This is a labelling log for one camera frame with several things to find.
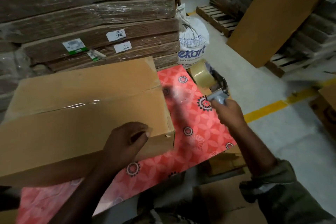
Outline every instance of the wooden pallet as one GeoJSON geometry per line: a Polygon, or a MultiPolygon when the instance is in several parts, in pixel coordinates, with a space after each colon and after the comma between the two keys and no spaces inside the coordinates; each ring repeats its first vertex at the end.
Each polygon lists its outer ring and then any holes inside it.
{"type": "Polygon", "coordinates": [[[296,58],[288,58],[282,54],[275,54],[271,60],[265,65],[272,73],[281,78],[285,74],[292,73],[300,68],[307,68],[317,62],[330,60],[336,56],[336,52],[328,53],[321,56],[313,57],[307,60],[297,60],[296,58]]]}
{"type": "Polygon", "coordinates": [[[232,34],[239,23],[239,20],[218,10],[218,8],[213,5],[197,7],[196,13],[214,26],[218,31],[223,32],[226,37],[229,37],[232,34]]]}

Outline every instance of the flower pattern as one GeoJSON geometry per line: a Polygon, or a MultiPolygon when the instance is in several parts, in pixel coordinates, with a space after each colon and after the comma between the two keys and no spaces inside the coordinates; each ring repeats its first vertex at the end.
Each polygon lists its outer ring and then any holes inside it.
{"type": "MultiPolygon", "coordinates": [[[[101,198],[94,215],[236,144],[182,65],[157,74],[176,131],[174,150],[130,163],[121,170],[101,198]]],[[[47,224],[80,181],[23,188],[16,223],[47,224]]]]}

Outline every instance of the man's right hand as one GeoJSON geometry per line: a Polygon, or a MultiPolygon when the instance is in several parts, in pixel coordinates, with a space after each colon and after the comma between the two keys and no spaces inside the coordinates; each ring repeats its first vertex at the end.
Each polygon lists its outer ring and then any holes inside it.
{"type": "Polygon", "coordinates": [[[235,130],[246,127],[244,115],[238,103],[232,99],[225,99],[225,104],[222,105],[216,100],[211,101],[211,107],[216,110],[221,124],[224,124],[229,130],[235,130]]]}

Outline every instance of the green label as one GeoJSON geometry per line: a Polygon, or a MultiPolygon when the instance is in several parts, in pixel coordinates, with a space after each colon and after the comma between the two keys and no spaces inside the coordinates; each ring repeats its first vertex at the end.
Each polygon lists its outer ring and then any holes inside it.
{"type": "Polygon", "coordinates": [[[77,54],[77,53],[80,53],[80,52],[85,52],[85,51],[88,51],[89,49],[87,47],[83,47],[83,48],[80,48],[80,49],[77,49],[77,50],[74,50],[74,51],[71,51],[69,52],[70,55],[73,55],[73,54],[77,54]]]}

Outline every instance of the sleeve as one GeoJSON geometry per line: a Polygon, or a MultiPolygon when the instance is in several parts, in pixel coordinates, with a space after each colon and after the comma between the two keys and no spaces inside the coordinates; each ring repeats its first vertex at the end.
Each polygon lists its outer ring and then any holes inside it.
{"type": "Polygon", "coordinates": [[[268,223],[336,223],[296,179],[291,164],[279,160],[268,173],[242,182],[240,190],[246,201],[258,200],[268,223]]]}

